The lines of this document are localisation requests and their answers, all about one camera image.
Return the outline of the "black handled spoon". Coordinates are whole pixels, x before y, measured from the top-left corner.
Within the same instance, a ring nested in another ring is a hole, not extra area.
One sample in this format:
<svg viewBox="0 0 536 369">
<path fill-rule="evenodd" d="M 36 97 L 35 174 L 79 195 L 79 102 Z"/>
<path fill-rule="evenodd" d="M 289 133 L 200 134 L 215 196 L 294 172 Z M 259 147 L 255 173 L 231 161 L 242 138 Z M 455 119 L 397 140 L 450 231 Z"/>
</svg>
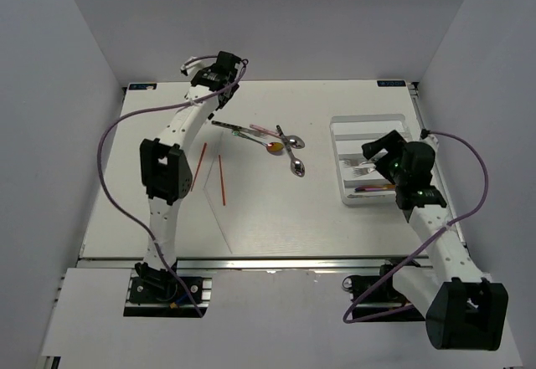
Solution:
<svg viewBox="0 0 536 369">
<path fill-rule="evenodd" d="M 290 147 L 300 150 L 306 146 L 305 141 L 301 137 L 295 135 L 285 135 L 280 126 L 276 127 L 276 131 L 279 137 L 282 140 L 285 140 L 290 145 Z"/>
</svg>

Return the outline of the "iridescent gold spoon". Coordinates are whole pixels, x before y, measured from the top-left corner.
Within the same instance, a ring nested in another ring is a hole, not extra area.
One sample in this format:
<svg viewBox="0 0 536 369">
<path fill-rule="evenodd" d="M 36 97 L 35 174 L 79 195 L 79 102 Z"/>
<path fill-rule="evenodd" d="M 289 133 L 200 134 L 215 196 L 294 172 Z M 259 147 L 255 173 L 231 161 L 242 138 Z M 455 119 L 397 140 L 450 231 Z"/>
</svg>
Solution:
<svg viewBox="0 0 536 369">
<path fill-rule="evenodd" d="M 278 155 L 278 154 L 281 154 L 283 152 L 283 149 L 284 149 L 284 146 L 282 143 L 280 142 L 269 142 L 269 143 L 266 143 L 266 142 L 263 142 L 263 141 L 260 141 L 258 139 L 255 139 L 251 136 L 247 136 L 246 134 L 240 132 L 240 131 L 232 131 L 232 134 L 236 137 L 239 137 L 241 139 L 245 139 L 247 141 L 252 141 L 256 144 L 259 144 L 261 146 L 263 146 L 267 152 L 269 152 L 270 154 L 272 155 Z"/>
</svg>

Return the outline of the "pink handled spoon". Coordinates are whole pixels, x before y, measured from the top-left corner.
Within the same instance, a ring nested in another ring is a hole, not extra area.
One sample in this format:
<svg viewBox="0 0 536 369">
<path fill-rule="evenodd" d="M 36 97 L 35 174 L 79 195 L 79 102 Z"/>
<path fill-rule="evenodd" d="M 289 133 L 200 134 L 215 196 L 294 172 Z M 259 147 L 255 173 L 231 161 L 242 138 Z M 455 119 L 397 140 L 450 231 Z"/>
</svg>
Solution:
<svg viewBox="0 0 536 369">
<path fill-rule="evenodd" d="M 269 130 L 269 129 L 266 129 L 264 127 L 261 127 L 261 126 L 257 126 L 257 125 L 253 125 L 253 124 L 250 124 L 250 129 L 253 129 L 254 131 L 259 131 L 259 132 L 262 132 L 266 135 L 269 135 L 269 136 L 273 136 L 275 138 L 279 138 L 279 134 L 278 132 L 276 131 L 272 131 L 272 130 Z"/>
</svg>

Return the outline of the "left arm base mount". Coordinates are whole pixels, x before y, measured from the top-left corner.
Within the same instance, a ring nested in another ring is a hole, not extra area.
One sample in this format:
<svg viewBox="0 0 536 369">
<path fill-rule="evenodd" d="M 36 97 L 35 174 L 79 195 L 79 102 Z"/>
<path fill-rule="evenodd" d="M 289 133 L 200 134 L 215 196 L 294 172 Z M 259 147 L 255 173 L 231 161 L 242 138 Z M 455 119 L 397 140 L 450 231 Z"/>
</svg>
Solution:
<svg viewBox="0 0 536 369">
<path fill-rule="evenodd" d="M 204 316 L 209 306 L 211 278 L 187 275 L 181 284 L 167 270 L 136 263 L 131 272 L 125 317 L 196 318 Z"/>
</svg>

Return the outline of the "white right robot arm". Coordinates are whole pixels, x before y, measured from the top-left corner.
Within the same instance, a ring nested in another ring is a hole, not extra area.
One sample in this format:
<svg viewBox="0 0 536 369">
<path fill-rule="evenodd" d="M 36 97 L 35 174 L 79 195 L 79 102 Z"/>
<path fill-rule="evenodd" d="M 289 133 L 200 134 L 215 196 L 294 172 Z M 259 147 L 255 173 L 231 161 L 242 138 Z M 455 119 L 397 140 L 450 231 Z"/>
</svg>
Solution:
<svg viewBox="0 0 536 369">
<path fill-rule="evenodd" d="M 343 316 L 359 323 L 353 309 L 379 289 L 390 301 L 402 295 L 425 320 L 437 350 L 496 351 L 501 345 L 508 292 L 475 265 L 456 232 L 456 224 L 478 212 L 451 218 L 443 194 L 433 183 L 439 131 L 423 130 L 418 141 L 391 131 L 362 146 L 363 157 L 394 186 L 395 202 L 421 241 L 419 248 L 357 296 Z"/>
</svg>

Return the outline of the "green handled fork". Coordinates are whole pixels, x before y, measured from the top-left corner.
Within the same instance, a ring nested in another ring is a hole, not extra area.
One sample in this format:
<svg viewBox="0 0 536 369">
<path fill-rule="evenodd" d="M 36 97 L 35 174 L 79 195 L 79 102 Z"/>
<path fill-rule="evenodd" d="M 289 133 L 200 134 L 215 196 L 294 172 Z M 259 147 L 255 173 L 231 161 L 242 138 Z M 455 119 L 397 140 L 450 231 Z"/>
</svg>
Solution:
<svg viewBox="0 0 536 369">
<path fill-rule="evenodd" d="M 353 159 L 345 158 L 340 161 L 340 165 L 342 167 L 355 168 L 355 167 L 372 167 L 374 163 L 372 161 L 359 159 L 359 158 L 353 158 Z"/>
</svg>

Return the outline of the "black handled fork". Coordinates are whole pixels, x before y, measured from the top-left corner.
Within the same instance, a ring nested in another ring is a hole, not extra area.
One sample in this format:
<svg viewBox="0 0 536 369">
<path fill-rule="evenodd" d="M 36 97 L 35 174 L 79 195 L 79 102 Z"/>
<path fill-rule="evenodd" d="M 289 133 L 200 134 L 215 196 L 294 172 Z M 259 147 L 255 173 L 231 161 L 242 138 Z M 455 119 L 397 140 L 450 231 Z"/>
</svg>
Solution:
<svg viewBox="0 0 536 369">
<path fill-rule="evenodd" d="M 259 138 L 264 138 L 265 137 L 265 134 L 261 133 L 260 131 L 251 129 L 251 128 L 246 128 L 246 127 L 243 127 L 243 126 L 237 126 L 237 125 L 234 125 L 234 124 L 225 123 L 225 122 L 216 121 L 216 120 L 212 120 L 212 121 L 210 121 L 210 123 L 213 126 L 218 126 L 218 127 L 221 127 L 221 128 L 232 130 L 232 131 L 238 131 L 238 132 L 241 132 L 243 134 L 250 135 L 250 136 L 255 136 L 255 137 L 259 137 Z"/>
</svg>

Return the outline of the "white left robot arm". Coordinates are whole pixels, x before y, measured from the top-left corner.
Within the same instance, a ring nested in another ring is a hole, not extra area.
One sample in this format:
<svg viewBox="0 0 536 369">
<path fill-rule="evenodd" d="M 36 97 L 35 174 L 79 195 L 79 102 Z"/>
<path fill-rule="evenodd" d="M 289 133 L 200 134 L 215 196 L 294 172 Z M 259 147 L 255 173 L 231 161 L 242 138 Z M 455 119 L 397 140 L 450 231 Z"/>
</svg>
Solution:
<svg viewBox="0 0 536 369">
<path fill-rule="evenodd" d="M 192 72 L 193 78 L 185 95 L 185 106 L 178 108 L 156 138 L 145 139 L 140 145 L 151 234 L 144 259 L 135 265 L 135 271 L 141 277 L 156 273 L 147 288 L 157 300 L 170 300 L 177 291 L 177 281 L 165 272 L 177 261 L 178 210 L 193 184 L 188 150 L 205 121 L 233 97 L 246 65 L 244 59 L 224 51 L 207 67 L 199 68 L 195 59 L 189 60 L 183 72 Z"/>
</svg>

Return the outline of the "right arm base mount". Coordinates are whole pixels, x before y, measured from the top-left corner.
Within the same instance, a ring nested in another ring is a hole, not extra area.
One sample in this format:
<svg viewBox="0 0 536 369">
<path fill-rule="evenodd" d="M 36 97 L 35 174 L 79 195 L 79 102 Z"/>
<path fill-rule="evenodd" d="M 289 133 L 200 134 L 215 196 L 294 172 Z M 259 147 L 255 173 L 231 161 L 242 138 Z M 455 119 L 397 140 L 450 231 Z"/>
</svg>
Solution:
<svg viewBox="0 0 536 369">
<path fill-rule="evenodd" d="M 387 274 L 402 259 L 389 259 L 379 267 L 377 274 L 351 274 L 342 281 L 342 288 L 351 295 L 351 301 L 357 299 L 362 293 L 376 283 L 384 274 Z M 368 315 L 377 315 L 390 312 L 402 307 L 406 310 L 368 319 L 368 322 L 424 322 L 425 318 L 411 303 L 393 287 L 393 279 L 387 279 L 370 295 L 356 305 L 348 316 L 350 320 L 361 319 Z"/>
</svg>

